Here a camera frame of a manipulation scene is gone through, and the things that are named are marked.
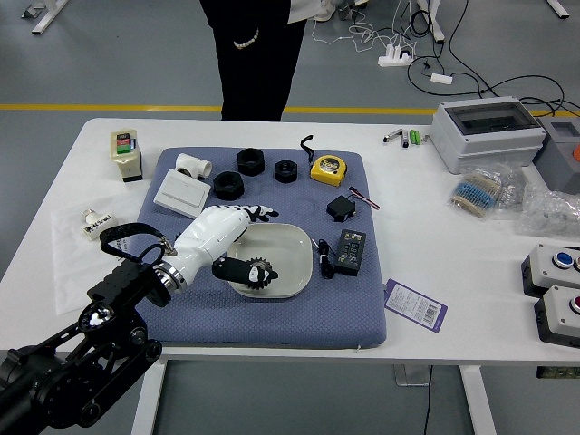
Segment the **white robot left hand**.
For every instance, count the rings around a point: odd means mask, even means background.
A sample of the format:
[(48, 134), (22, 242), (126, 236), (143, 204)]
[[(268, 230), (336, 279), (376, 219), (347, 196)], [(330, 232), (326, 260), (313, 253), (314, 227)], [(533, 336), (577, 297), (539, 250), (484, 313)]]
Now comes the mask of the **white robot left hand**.
[(251, 223), (268, 222), (278, 215), (261, 205), (207, 207), (176, 239), (177, 254), (165, 256), (164, 260), (179, 272), (178, 284), (187, 289), (199, 269), (211, 266), (226, 253)]

